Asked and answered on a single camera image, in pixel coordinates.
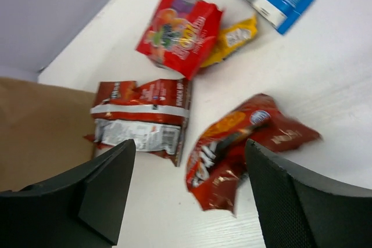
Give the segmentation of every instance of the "yellow candy wrapper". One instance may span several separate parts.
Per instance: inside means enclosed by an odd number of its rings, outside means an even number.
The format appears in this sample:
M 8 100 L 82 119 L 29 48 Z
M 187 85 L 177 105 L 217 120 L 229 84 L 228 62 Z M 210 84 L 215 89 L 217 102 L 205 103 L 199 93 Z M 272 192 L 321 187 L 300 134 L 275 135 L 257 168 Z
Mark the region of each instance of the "yellow candy wrapper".
M 224 61 L 228 56 L 253 39 L 257 34 L 256 25 L 256 15 L 253 15 L 249 19 L 220 30 L 217 42 L 209 57 L 201 65 L 201 68 Z

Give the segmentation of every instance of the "gray wall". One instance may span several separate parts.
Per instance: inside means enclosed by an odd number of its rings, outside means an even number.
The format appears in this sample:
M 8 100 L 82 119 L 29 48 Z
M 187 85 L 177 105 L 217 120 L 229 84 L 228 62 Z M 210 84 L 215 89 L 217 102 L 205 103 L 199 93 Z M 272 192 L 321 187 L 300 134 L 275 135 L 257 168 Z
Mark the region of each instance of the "gray wall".
M 107 1 L 0 0 L 0 76 L 36 80 Z

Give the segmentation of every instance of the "brown cardboard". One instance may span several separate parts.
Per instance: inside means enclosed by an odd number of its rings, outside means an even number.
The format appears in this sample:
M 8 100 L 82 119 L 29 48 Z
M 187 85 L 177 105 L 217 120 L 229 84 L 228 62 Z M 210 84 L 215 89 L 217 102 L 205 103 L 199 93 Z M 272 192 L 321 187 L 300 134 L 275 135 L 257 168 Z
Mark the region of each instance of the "brown cardboard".
M 18 191 L 92 159 L 95 94 L 0 78 L 0 192 Z

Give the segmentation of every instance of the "red snack package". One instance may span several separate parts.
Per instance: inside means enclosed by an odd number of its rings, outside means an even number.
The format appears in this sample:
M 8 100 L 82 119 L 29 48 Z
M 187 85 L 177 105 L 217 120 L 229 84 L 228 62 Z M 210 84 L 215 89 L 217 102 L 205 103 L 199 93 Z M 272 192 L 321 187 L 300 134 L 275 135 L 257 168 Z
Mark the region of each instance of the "red snack package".
M 137 51 L 190 80 L 216 43 L 221 17 L 202 0 L 161 0 Z
M 186 80 L 156 80 L 137 87 L 135 81 L 101 82 L 91 114 L 98 146 L 134 139 L 137 151 L 181 163 L 191 97 Z
M 257 94 L 199 138 L 188 159 L 187 188 L 203 210 L 233 211 L 237 188 L 246 173 L 247 139 L 273 152 L 284 152 L 319 138 L 315 130 L 285 117 L 272 97 Z

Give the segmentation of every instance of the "red candy wrapper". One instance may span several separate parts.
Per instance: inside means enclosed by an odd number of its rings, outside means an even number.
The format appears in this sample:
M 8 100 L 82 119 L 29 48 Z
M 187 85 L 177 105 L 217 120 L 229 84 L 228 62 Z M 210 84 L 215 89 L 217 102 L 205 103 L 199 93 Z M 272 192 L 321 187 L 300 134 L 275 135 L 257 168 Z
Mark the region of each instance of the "red candy wrapper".
M 134 139 L 137 151 L 169 158 L 179 166 L 190 97 L 187 79 L 156 80 L 140 87 L 135 81 L 101 82 L 91 109 L 95 135 L 86 138 L 99 147 Z
M 216 43 L 221 17 L 202 0 L 161 0 L 137 51 L 190 80 Z
M 199 138 L 188 159 L 187 188 L 203 210 L 233 212 L 237 188 L 246 174 L 247 139 L 273 152 L 284 152 L 319 138 L 315 130 L 284 116 L 272 97 L 255 95 Z

